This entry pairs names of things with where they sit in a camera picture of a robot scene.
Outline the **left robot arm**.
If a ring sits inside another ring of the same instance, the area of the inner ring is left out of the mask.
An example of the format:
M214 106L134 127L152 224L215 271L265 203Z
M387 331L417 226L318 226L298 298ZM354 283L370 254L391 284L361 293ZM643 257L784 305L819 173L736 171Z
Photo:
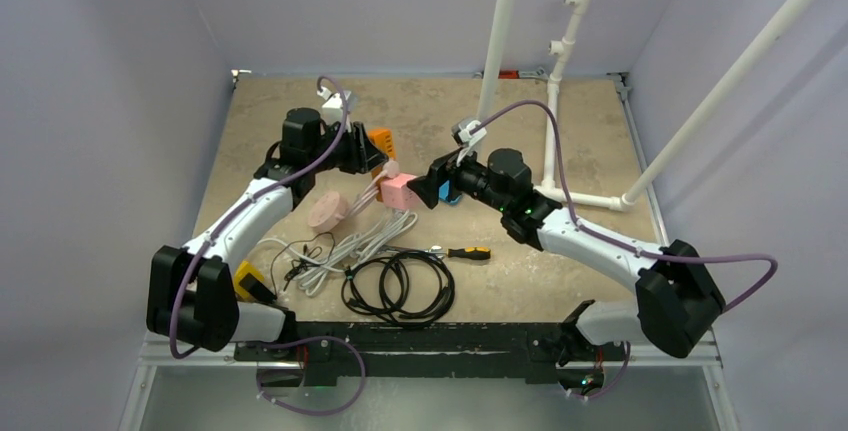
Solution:
M151 261L146 327L172 346L219 351L259 342L272 359L297 350L293 312L274 302L238 299L233 275L264 235L294 211L318 173L368 174L387 162L361 122L333 124L310 108L287 112L281 138L240 198L206 231L181 246L164 245Z

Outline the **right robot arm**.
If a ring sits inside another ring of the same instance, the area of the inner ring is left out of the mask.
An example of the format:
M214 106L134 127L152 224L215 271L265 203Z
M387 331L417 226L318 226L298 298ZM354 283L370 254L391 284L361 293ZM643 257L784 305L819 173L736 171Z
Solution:
M560 325L562 363L614 342L649 343L674 358L687 357L726 308L696 250L676 240L660 246L574 217L536 191L521 152L493 151L486 163L452 152L434 160L408 188L428 207L447 184L498 211L516 242L575 260L632 292L629 300L582 302Z

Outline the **orange power strip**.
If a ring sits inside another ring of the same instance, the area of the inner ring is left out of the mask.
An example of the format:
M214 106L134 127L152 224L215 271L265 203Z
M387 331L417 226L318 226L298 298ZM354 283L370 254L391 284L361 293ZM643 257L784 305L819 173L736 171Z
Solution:
M390 160L395 160L397 157L393 135L389 128L378 127L367 132L369 139L373 144L383 152Z

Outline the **pink cube power socket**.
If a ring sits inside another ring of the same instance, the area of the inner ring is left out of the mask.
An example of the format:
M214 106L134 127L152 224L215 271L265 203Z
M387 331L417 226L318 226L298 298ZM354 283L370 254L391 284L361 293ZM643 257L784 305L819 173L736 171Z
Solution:
M401 211L421 206L421 199L408 187L408 183L413 179L415 176L412 174L400 173L396 177L382 180L380 182L382 203L389 208Z

